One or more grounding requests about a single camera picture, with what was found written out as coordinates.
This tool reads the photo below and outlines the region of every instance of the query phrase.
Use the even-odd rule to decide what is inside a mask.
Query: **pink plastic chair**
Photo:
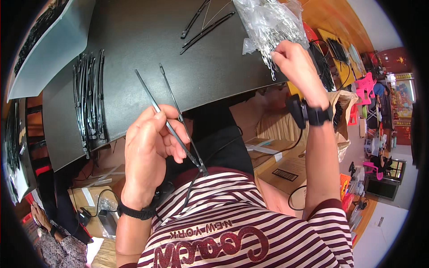
[[[378,167],[376,167],[373,162],[363,162],[363,165],[372,168],[372,170],[370,171],[365,171],[365,174],[375,172],[377,173],[377,180],[381,181],[381,179],[383,178],[383,172],[378,173]]]
[[[362,99],[362,102],[356,105],[371,104],[370,98],[375,98],[374,85],[377,80],[372,80],[371,72],[368,72],[364,79],[356,80],[356,94]]]

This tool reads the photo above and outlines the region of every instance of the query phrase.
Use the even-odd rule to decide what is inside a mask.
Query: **wooden floor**
[[[313,30],[328,31],[352,43],[358,52],[373,51],[369,36],[347,0],[298,0],[304,9],[302,20]]]

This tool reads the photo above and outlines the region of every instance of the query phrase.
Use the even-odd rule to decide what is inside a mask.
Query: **power adapter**
[[[92,216],[89,211],[87,211],[84,208],[78,209],[78,213],[76,214],[76,219],[81,223],[83,226],[87,226],[88,222],[91,220]]]
[[[112,212],[102,209],[98,213],[98,218],[109,235],[116,235],[116,221],[113,218]]]

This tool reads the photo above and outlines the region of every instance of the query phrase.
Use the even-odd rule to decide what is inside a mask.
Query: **clear plastic bag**
[[[244,38],[243,41],[243,55],[246,53],[252,54],[256,51],[256,47],[253,44],[252,40],[250,38]]]
[[[118,207],[118,203],[116,202],[116,200],[111,200],[110,198],[107,198],[103,195],[101,195],[99,204],[98,204],[98,211],[97,214],[99,214],[100,210],[105,209],[108,211],[115,211]],[[113,218],[115,220],[116,223],[118,223],[118,219],[119,219],[119,215],[117,212],[110,212],[113,215]],[[101,227],[103,229],[103,237],[105,238],[109,238],[112,240],[116,240],[116,235],[110,235],[106,229],[103,227],[103,225],[101,224]]]
[[[233,0],[243,25],[254,47],[262,54],[264,63],[271,70],[275,81],[277,66],[271,59],[270,52],[283,40],[299,43],[304,49],[309,48],[307,36],[301,20],[301,4],[289,0],[286,4],[277,0]]]

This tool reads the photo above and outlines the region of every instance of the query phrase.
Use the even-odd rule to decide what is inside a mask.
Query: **white wall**
[[[408,210],[378,202],[353,249],[354,267],[373,268],[386,255],[404,224]],[[380,227],[378,223],[384,217]]]
[[[365,28],[372,46],[382,51],[402,47],[402,41],[375,0],[347,0]]]
[[[418,170],[416,166],[413,166],[413,157],[411,156],[411,146],[409,145],[397,145],[390,152],[390,156],[394,159],[405,160],[405,173],[402,179],[402,183],[396,192],[394,201],[385,200],[379,198],[378,201],[384,204],[392,206],[410,209],[411,201],[413,200],[414,190],[416,188],[416,180]]]

